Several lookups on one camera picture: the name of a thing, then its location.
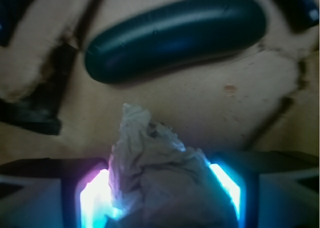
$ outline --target black object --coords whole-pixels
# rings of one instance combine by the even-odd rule
[[[293,31],[301,32],[319,24],[319,7],[314,0],[274,0],[284,12]]]
[[[254,0],[182,0],[98,35],[86,51],[85,66],[99,82],[121,82],[239,52],[263,37],[266,23]]]
[[[220,151],[209,158],[214,164],[227,164],[239,174],[246,188],[245,227],[258,227],[259,175],[306,170],[319,167],[319,158],[299,151]],[[310,185],[313,180],[301,181]]]
[[[48,63],[54,74],[45,83],[17,103],[0,100],[0,121],[41,134],[59,134],[62,124],[57,115],[66,85],[100,3],[101,0],[91,0],[73,35],[63,38],[61,45],[52,51]]]
[[[108,169],[108,163],[103,158],[19,159],[0,165],[0,174],[22,178],[60,179],[63,224],[66,228],[75,228],[77,227],[76,187],[85,175],[97,165]]]
[[[9,45],[10,39],[33,0],[0,0],[0,46]]]
[[[0,121],[41,134],[58,135],[61,122],[57,114],[77,54],[78,49],[67,43],[56,48],[51,56],[54,74],[18,103],[0,100]]]

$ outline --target pink light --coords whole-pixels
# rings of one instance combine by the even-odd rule
[[[102,169],[80,193],[81,227],[104,228],[108,218],[118,219],[122,212],[112,206],[109,171]]]

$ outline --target dark plastic piece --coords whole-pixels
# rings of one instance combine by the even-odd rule
[[[9,45],[10,39],[29,5],[34,0],[0,0],[0,46]]]
[[[91,0],[82,15],[71,39],[76,41],[76,47],[66,40],[53,50],[48,62],[55,72],[47,82],[40,84],[29,97],[17,103],[0,100],[0,121],[45,135],[59,134],[62,125],[57,115],[63,94],[79,48],[101,1]]]
[[[183,0],[100,34],[86,51],[85,66],[93,79],[115,83],[241,51],[265,32],[265,14],[254,0]]]
[[[314,0],[274,0],[295,32],[319,24],[319,7]]]
[[[55,73],[18,103],[0,101],[0,121],[46,135],[58,135],[61,122],[57,118],[62,97],[78,49],[64,43],[54,50]]]

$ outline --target cyan led light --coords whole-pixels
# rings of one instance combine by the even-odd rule
[[[235,207],[236,217],[239,220],[241,200],[240,186],[235,183],[234,180],[218,164],[211,164],[209,167],[211,168],[217,180],[220,182],[222,188],[230,196]]]
[[[108,217],[116,220],[121,210],[112,206],[109,171],[100,170],[99,174],[88,182],[80,193],[81,227],[104,228]]]

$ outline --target tissue paper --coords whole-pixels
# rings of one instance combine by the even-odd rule
[[[119,141],[109,158],[113,227],[237,227],[235,209],[200,149],[185,147],[150,111],[123,105]]]

